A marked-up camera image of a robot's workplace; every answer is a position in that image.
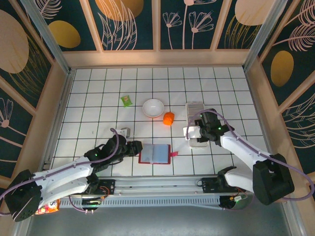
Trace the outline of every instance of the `green snack bag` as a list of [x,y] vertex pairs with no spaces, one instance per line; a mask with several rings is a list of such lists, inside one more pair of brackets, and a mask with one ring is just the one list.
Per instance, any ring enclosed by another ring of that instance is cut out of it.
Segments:
[[124,107],[128,107],[128,106],[131,106],[132,105],[132,102],[129,98],[129,95],[127,96],[124,96],[124,97],[121,97],[121,100],[123,101],[124,103]]

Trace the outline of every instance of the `white bowl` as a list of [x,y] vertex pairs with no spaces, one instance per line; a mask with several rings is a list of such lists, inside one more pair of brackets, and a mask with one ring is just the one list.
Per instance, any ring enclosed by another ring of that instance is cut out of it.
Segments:
[[143,104],[142,110],[146,116],[155,118],[162,115],[164,111],[164,105],[160,100],[150,99]]

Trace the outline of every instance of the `yellow circle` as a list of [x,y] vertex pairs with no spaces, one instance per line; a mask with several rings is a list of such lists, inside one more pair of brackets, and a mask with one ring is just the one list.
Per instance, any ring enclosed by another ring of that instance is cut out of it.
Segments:
[[0,68],[21,72],[29,58],[29,42],[23,27],[10,14],[0,10]]
[[48,28],[53,34],[56,42],[65,48],[75,48],[79,46],[81,37],[79,32],[66,21],[53,21]]
[[246,26],[258,26],[265,22],[275,0],[237,0],[235,17]]
[[290,79],[293,72],[293,56],[287,51],[278,52],[271,63],[271,81],[282,87]]
[[95,0],[100,11],[109,19],[122,21],[123,8],[129,8],[133,13],[134,18],[140,15],[143,9],[143,0]]

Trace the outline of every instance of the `white grid floor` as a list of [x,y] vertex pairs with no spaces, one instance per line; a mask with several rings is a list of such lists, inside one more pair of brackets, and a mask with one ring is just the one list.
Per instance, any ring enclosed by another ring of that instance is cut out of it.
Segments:
[[[133,105],[123,107],[129,95]],[[151,119],[142,112],[151,98],[173,112],[173,125],[163,115]],[[73,161],[86,151],[106,143],[113,128],[129,127],[130,140],[170,144],[179,151],[170,165],[138,164],[126,157],[98,176],[168,176],[216,174],[221,169],[244,165],[229,151],[211,143],[207,149],[190,149],[183,137],[187,125],[185,104],[202,101],[224,115],[248,141],[266,150],[249,87],[241,67],[115,68],[77,70],[58,138],[52,168]]]

